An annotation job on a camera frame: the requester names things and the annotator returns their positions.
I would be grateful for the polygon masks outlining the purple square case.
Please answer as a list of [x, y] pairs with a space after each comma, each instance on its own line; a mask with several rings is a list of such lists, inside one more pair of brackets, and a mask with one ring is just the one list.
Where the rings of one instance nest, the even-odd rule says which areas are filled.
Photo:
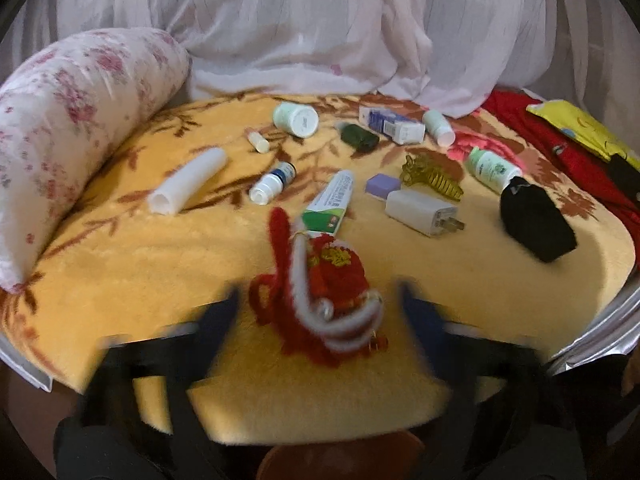
[[378, 200], [387, 200], [387, 196], [391, 192], [399, 191], [400, 189], [401, 183], [398, 178], [387, 174], [376, 174], [367, 180], [364, 192]]

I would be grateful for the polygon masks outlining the small beige lip balm tube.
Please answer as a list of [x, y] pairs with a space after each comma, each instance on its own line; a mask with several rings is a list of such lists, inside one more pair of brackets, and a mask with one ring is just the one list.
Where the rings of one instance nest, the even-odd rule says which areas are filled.
[[269, 141], [259, 131], [250, 130], [246, 138], [257, 153], [266, 154], [270, 151]]

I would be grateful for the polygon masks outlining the dark green small bottle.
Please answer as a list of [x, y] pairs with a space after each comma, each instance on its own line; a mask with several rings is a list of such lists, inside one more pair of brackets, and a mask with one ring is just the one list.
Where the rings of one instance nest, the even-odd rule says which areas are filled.
[[337, 130], [340, 132], [341, 140], [357, 153], [371, 153], [380, 143], [380, 137], [377, 134], [349, 122], [341, 122]]

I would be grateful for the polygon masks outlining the orange trash bin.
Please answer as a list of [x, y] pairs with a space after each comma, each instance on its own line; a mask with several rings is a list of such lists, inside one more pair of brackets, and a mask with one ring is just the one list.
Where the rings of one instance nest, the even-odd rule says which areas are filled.
[[267, 453], [256, 478], [405, 479], [424, 451], [408, 431], [333, 443], [280, 445]]

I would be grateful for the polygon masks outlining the white USB charger plug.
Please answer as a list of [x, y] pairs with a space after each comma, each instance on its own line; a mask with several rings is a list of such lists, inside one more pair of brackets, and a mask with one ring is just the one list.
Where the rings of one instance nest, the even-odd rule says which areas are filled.
[[426, 236], [439, 236], [465, 229], [465, 224], [458, 219], [457, 206], [408, 188], [387, 195], [385, 213]]

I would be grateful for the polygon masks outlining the red plush ornament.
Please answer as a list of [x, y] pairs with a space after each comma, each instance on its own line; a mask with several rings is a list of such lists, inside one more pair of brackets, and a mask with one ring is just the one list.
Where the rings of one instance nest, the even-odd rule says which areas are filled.
[[268, 220], [274, 272], [250, 282], [248, 303], [270, 325], [283, 354], [329, 367], [388, 348], [380, 333], [384, 301], [358, 254], [333, 235], [311, 235], [281, 208]]

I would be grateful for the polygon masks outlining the black cloth pouch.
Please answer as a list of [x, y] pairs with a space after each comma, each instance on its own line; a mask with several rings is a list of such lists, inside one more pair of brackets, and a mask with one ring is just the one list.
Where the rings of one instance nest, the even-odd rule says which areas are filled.
[[543, 263], [577, 248], [576, 235], [548, 193], [523, 177], [514, 177], [500, 195], [506, 234]]

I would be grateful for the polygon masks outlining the white paper roll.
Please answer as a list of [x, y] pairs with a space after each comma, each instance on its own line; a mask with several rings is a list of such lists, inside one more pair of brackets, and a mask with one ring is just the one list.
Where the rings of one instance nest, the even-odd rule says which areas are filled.
[[163, 216], [178, 214], [204, 183], [224, 168], [227, 159], [222, 148], [211, 148], [190, 160], [149, 195], [149, 211]]

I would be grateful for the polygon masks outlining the white green label bottle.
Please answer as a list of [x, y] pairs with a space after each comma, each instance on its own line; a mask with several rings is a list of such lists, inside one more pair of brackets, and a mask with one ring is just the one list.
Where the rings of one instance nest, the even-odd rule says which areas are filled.
[[519, 166], [492, 151], [480, 148], [473, 148], [464, 164], [476, 180], [497, 194], [501, 194], [513, 178], [523, 175]]

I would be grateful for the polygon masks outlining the gold hair claw clip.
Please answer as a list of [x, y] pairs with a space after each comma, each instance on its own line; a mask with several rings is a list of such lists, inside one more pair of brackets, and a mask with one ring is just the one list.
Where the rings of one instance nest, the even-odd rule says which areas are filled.
[[400, 182], [407, 186], [426, 185], [454, 202], [460, 202], [464, 194], [460, 184], [427, 155], [407, 155], [401, 168]]

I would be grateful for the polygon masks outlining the white bottle blue cap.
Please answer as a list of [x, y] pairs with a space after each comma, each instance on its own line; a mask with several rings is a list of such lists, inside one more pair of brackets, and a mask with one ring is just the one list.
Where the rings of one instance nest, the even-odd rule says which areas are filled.
[[297, 170], [290, 162], [279, 162], [252, 186], [248, 192], [250, 201], [260, 206], [270, 204], [293, 182], [296, 174]]

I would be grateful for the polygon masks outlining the green white ointment tube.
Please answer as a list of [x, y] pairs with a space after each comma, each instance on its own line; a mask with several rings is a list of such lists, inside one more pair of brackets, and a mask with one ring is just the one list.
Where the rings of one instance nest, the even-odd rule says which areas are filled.
[[307, 206], [302, 221], [311, 235], [336, 235], [352, 198], [354, 182], [355, 177], [350, 170], [337, 172]]

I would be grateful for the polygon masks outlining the yellow floral plush blanket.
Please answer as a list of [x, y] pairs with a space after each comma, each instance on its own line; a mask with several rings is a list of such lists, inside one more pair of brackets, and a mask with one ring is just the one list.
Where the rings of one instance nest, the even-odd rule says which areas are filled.
[[[191, 393], [209, 435], [232, 444], [343, 440], [427, 422], [445, 389], [421, 370], [398, 283], [454, 320], [548, 358], [625, 284], [629, 231], [533, 144], [477, 110], [457, 142], [358, 155], [336, 131], [376, 96], [313, 96], [319, 130], [277, 129], [271, 96], [158, 114], [122, 144], [34, 272], [1, 297], [1, 331], [74, 390], [111, 336], [157, 336], [231, 285], [241, 307], [213, 375]], [[476, 144], [524, 166], [577, 246], [539, 261], [506, 234], [496, 193], [466, 170]]]

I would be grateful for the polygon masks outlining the white slim bottle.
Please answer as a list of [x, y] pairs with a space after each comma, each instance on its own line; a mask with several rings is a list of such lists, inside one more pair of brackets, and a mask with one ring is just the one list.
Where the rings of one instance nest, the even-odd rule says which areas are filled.
[[456, 142], [456, 133], [442, 113], [437, 110], [427, 110], [422, 120], [426, 132], [441, 148], [449, 148]]

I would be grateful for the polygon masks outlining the blue white medicine box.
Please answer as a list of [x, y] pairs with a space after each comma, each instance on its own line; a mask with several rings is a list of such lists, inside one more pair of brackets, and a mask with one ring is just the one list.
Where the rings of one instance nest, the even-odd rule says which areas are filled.
[[360, 106], [359, 122], [376, 133], [387, 136], [398, 145], [420, 144], [424, 141], [425, 126], [388, 108]]

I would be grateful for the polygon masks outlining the red blanket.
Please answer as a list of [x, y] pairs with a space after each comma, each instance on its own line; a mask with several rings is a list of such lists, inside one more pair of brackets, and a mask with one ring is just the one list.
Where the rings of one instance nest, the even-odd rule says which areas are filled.
[[483, 107], [503, 125], [532, 144], [556, 169], [561, 170], [620, 220], [639, 255], [639, 203], [627, 197], [608, 175], [608, 164], [570, 140], [526, 107], [538, 101], [509, 90], [494, 90]]

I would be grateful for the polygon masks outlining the yellow patterned cloth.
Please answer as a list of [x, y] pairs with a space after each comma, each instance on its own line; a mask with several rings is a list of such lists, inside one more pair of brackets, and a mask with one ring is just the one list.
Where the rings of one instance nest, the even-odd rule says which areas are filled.
[[614, 155], [639, 169], [639, 155], [581, 108], [563, 100], [529, 104], [526, 110], [572, 139], [600, 159], [609, 162]]

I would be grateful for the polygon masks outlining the white round jar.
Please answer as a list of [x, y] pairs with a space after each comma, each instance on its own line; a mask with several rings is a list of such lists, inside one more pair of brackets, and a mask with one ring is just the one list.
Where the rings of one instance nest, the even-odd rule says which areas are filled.
[[320, 119], [310, 105], [282, 102], [274, 109], [272, 121], [277, 128], [299, 139], [307, 139], [316, 133]]

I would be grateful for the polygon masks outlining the floral pink white pillow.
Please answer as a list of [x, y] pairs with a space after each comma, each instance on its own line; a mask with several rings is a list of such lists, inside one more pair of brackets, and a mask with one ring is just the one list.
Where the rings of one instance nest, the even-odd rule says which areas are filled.
[[50, 44], [2, 84], [2, 289], [26, 282], [90, 178], [189, 70], [168, 32], [107, 28]]

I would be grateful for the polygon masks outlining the sheer white curtain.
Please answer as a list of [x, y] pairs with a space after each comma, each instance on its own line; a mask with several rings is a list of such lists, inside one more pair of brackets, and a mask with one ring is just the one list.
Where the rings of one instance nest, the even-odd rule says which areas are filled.
[[460, 117], [511, 87], [639, 137], [639, 32], [620, 0], [23, 0], [2, 74], [76, 32], [137, 26], [189, 51], [192, 99], [376, 91]]

